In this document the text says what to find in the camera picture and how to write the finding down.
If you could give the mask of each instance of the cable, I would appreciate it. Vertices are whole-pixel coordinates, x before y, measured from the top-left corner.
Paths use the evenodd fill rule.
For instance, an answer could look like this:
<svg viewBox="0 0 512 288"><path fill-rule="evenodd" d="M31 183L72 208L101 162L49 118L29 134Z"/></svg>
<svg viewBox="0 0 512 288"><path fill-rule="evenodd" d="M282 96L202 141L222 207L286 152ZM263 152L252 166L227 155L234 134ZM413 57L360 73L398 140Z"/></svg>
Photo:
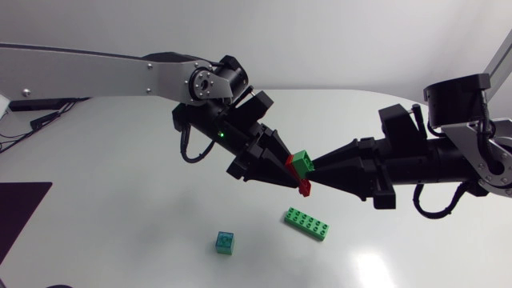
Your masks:
<svg viewBox="0 0 512 288"><path fill-rule="evenodd" d="M434 128L432 128L432 126L430 125L430 120L426 123L426 128L428 128L429 132L433 135L433 136L436 136L436 137L446 137L446 134L444 133L439 133L439 132L436 132L434 130Z"/></svg>
<svg viewBox="0 0 512 288"><path fill-rule="evenodd" d="M20 134L20 135L15 135L15 136L5 136L4 134L0 134L0 136L4 137L4 138L18 138L18 137L21 137L21 136L25 136L26 133L24 134Z"/></svg>
<svg viewBox="0 0 512 288"><path fill-rule="evenodd" d="M455 191L454 197L451 199L450 204L444 210L441 210L439 212L424 211L424 209L419 204L419 196L423 191L423 186L424 186L423 184L417 184L416 188L414 189L414 196L413 196L414 207L416 207L416 210L421 215L423 215L424 217L426 217L428 219L441 219L441 218L444 218L444 217L448 216L449 214L451 214L451 211L453 211L453 209L457 205L458 200L460 200L460 198L464 195L464 193L467 192L468 189L470 188L470 183L469 182L461 183L457 187L457 190Z"/></svg>
<svg viewBox="0 0 512 288"><path fill-rule="evenodd" d="M480 110L482 112L483 119L479 122L480 131L478 132L478 151L486 161L489 171L493 174L501 174L504 169L503 164L494 159L489 141L493 134L493 127L489 119L489 110L487 108L485 91L482 91L482 104L480 106Z"/></svg>
<svg viewBox="0 0 512 288"><path fill-rule="evenodd" d="M206 157L208 155L208 153L211 151L211 149L214 147L214 144L215 144L215 141L212 140L212 142L210 142L210 144L204 150L204 152L199 154L199 156L197 156L196 158L189 158L186 155L186 148L189 145L189 139L190 139L190 124L187 123L183 127L182 139L181 139L181 143L180 143L180 153L182 154L183 160L185 160L185 162L187 162L187 163L197 163L197 162L203 160L204 157Z"/></svg>
<svg viewBox="0 0 512 288"><path fill-rule="evenodd" d="M7 151L10 148L12 148L14 145L20 143L21 141L27 139L28 137L36 134L38 131L42 130L44 127L48 126L53 121L57 120L59 117L61 117L61 115L63 115L64 113L67 113L68 111L70 111L77 102L83 102L85 100L88 100L88 98L80 98L80 99L77 99L76 102L69 102L69 103L65 104L64 107L61 108L61 110L58 113L56 113L56 115L52 119L44 122L43 124L40 125L40 127L36 128L36 129L33 129L30 132L27 132L25 134L20 134L22 136L19 139L12 140L12 141L0 142L0 154L5 152L5 151ZM4 149L2 148L2 144L10 143L10 142L12 142L12 144L10 144L8 147L6 147Z"/></svg>

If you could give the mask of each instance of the metal bracket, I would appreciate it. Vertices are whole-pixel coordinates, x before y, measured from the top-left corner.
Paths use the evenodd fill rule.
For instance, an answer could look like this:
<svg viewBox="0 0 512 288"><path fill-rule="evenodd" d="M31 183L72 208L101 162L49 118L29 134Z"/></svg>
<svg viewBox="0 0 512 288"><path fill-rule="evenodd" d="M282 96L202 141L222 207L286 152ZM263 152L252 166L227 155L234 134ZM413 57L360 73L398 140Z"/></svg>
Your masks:
<svg viewBox="0 0 512 288"><path fill-rule="evenodd" d="M492 174L478 150L478 122L458 123L441 126L442 131L462 152L482 178L478 184L489 192L512 198L512 154L506 147L512 147L512 121L510 119L493 120L496 131L490 140L494 158L504 165L504 171Z"/></svg>
<svg viewBox="0 0 512 288"><path fill-rule="evenodd" d="M211 72L209 95L192 97L193 73L206 60L152 62L143 58L0 43L0 94L9 100L153 95L200 106L233 97L230 84Z"/></svg>

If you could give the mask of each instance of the transparent teal brick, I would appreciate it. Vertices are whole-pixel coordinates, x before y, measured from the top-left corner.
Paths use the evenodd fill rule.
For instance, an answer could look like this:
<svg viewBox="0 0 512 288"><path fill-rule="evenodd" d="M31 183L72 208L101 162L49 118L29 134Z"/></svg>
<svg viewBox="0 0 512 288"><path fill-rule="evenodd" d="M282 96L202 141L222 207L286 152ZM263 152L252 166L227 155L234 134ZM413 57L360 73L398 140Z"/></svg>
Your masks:
<svg viewBox="0 0 512 288"><path fill-rule="evenodd" d="M321 241L326 238L329 230L329 225L293 207L290 207L286 212L285 222Z"/></svg>
<svg viewBox="0 0 512 288"><path fill-rule="evenodd" d="M234 246L234 234L230 232L218 232L215 249L217 253L232 255Z"/></svg>
<svg viewBox="0 0 512 288"><path fill-rule="evenodd" d="M314 170L314 165L305 150L294 154L291 161L300 179L306 178L306 173Z"/></svg>

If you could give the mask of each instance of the red lego brick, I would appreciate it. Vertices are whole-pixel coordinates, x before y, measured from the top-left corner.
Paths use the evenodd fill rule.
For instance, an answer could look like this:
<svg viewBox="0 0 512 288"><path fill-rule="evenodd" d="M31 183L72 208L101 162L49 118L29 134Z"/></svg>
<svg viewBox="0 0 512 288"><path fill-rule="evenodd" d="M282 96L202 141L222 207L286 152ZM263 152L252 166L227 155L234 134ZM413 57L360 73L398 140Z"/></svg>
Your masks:
<svg viewBox="0 0 512 288"><path fill-rule="evenodd" d="M286 163L285 163L285 167L298 180L298 182L299 182L298 192L300 194L302 194L302 196L308 197L308 196L310 196L310 192L311 192L311 183L308 179L300 179L300 177L297 174L297 171L295 171L294 166L291 164L291 161L293 159L294 159L293 155L288 156L288 159L286 160Z"/></svg>

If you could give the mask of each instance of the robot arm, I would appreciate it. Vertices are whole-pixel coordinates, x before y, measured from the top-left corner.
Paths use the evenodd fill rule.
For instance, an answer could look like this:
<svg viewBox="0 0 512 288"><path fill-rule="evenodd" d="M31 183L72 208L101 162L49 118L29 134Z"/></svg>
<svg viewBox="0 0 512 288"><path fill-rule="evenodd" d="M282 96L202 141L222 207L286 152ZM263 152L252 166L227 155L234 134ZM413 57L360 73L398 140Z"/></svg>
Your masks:
<svg viewBox="0 0 512 288"><path fill-rule="evenodd" d="M40 46L0 44L0 94L11 101L94 96L153 95L181 104L173 111L188 162L204 157L214 142L236 158L228 173L298 187L285 168L290 152L276 130L258 122L273 104L253 94L238 61L220 62L172 52L137 58ZM186 156L190 126L212 139L200 158Z"/></svg>
<svg viewBox="0 0 512 288"><path fill-rule="evenodd" d="M416 184L414 205L428 218L442 218L464 192L486 196L489 192L512 197L512 122L489 120L485 90L488 74L476 74L428 86L427 139L418 105L411 111L396 105L379 111L384 139L364 138L313 160L314 182L374 199L376 209L394 209L393 185ZM414 115L414 124L410 114ZM437 133L433 128L441 128ZM423 185L462 182L452 203L438 213L419 205Z"/></svg>

